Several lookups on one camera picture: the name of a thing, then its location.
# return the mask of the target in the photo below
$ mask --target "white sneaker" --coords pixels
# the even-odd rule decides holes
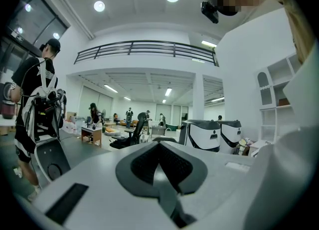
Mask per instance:
[[[34,190],[33,193],[31,193],[31,195],[28,195],[28,200],[32,203],[37,195],[38,193],[36,192],[36,190]]]

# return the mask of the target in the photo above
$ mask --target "white cabinet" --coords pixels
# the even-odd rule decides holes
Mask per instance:
[[[275,143],[283,135],[298,129],[292,107],[279,106],[279,102],[286,99],[283,89],[300,66],[294,54],[256,72],[256,83],[260,92],[260,140]]]

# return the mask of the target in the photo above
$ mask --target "black cap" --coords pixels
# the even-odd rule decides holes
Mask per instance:
[[[55,48],[58,48],[59,50],[61,49],[61,44],[60,44],[59,40],[57,40],[55,38],[49,39],[47,44],[49,44],[49,45],[51,45],[51,46],[53,46]]]
[[[91,103],[89,109],[96,108],[95,103]]]

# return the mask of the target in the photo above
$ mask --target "balcony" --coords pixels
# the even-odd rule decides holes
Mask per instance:
[[[165,55],[209,62],[216,66],[213,52],[210,50],[183,43],[157,40],[123,41],[89,48],[78,53],[74,64],[115,55]]]

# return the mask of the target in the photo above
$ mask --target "black shorts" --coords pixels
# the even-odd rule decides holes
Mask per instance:
[[[33,140],[28,136],[25,128],[23,126],[17,125],[15,127],[15,146],[16,146],[16,154],[18,155],[19,159],[23,162],[29,163],[30,153],[34,153],[35,143]]]

